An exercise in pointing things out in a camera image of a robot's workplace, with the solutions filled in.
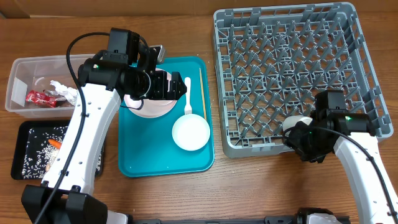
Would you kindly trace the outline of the small white cup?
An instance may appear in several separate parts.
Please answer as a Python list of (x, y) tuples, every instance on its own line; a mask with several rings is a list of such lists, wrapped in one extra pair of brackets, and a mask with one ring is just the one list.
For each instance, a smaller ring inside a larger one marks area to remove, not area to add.
[(284, 122), (282, 123), (282, 129), (287, 137), (290, 133), (288, 131), (289, 128), (293, 128), (298, 122), (302, 121), (305, 124), (309, 125), (312, 122), (312, 118), (309, 116), (289, 116), (285, 118)]

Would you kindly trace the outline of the white tissue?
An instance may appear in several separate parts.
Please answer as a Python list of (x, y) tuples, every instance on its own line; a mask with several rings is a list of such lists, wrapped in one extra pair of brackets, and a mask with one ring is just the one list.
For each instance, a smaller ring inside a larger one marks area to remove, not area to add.
[(60, 82), (55, 80), (51, 80), (50, 84), (55, 87), (55, 92), (57, 95), (64, 97), (71, 105), (76, 105), (78, 95), (77, 89), (62, 85)]

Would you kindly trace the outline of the red snack wrapper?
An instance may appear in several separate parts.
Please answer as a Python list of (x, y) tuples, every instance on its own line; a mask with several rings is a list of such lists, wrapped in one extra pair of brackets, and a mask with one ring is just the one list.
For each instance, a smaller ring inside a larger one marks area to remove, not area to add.
[(28, 92), (27, 96), (25, 97), (25, 101), (28, 103), (34, 103), (35, 105), (46, 106), (50, 108), (57, 107), (57, 105), (65, 100), (65, 97), (48, 96), (44, 92), (35, 90)]

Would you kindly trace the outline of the orange carrot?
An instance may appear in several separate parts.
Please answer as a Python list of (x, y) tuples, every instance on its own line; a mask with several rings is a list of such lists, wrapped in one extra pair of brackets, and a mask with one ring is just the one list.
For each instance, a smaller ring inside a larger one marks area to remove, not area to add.
[(53, 146), (53, 147), (56, 148), (57, 150), (59, 150), (59, 149), (61, 148), (61, 146), (62, 146), (62, 143), (61, 143), (61, 142), (56, 141), (56, 140), (54, 140), (54, 139), (49, 139), (48, 142), (49, 142), (49, 144), (50, 144), (51, 146)]

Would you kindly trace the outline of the rice food scraps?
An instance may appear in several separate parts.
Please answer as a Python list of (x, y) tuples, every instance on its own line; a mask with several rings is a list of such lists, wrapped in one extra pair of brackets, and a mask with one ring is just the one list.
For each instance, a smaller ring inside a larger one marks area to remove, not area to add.
[(33, 127), (28, 131), (21, 175), (23, 179), (41, 179), (48, 172), (59, 150), (49, 139), (63, 142), (68, 126)]

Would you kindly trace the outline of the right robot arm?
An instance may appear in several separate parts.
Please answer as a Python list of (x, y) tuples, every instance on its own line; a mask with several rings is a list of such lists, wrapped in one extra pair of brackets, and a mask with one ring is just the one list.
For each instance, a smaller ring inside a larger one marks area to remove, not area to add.
[(285, 145), (302, 161), (321, 163), (329, 153), (340, 160), (361, 223), (397, 223), (397, 194), (371, 119), (349, 112), (342, 91), (318, 93), (310, 116), (289, 116), (282, 130)]

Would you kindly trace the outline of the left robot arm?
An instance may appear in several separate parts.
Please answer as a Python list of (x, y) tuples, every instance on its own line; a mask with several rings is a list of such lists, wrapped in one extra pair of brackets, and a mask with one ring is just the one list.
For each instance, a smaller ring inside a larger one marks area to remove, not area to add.
[(132, 223), (94, 198), (97, 161), (109, 126), (125, 96), (132, 100), (178, 100), (187, 92), (178, 72), (158, 70), (161, 45), (113, 28), (108, 46), (85, 60), (71, 76), (76, 105), (60, 151), (40, 185), (27, 185), (21, 202), (33, 223)]

